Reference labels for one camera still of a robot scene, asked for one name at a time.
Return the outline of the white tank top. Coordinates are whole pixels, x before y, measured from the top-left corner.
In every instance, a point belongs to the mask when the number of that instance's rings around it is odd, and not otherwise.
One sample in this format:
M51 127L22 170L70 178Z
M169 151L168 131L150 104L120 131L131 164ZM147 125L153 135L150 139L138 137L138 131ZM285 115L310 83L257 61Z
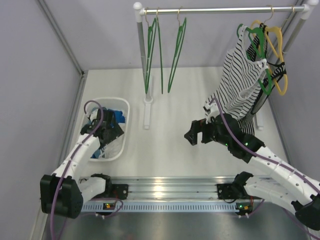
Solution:
M117 139L107 144L100 150L99 158L110 159L115 157L122 149L124 136L119 136Z

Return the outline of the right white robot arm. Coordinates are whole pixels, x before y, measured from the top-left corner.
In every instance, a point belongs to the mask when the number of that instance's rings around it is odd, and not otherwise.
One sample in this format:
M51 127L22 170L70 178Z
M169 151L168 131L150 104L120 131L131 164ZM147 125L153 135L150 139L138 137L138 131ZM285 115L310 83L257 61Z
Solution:
M206 119L194 120L184 138L193 146L217 142L237 159L265 173L272 182L243 171L236 175L232 190L237 199L258 197L278 205L309 229L320 229L320 182L312 179L276 156L263 141L243 132L231 115L224 113Z

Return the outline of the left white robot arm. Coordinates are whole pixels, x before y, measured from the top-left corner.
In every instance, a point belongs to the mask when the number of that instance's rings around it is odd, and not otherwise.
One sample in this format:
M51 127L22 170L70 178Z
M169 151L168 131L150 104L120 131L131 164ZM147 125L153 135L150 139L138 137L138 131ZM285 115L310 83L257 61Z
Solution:
M116 121L114 111L97 109L90 116L70 154L51 174L40 180L41 210L45 214L75 219L83 205L91 199L107 199L113 194L111 177L92 174L80 182L81 174L96 151L118 139L124 131Z

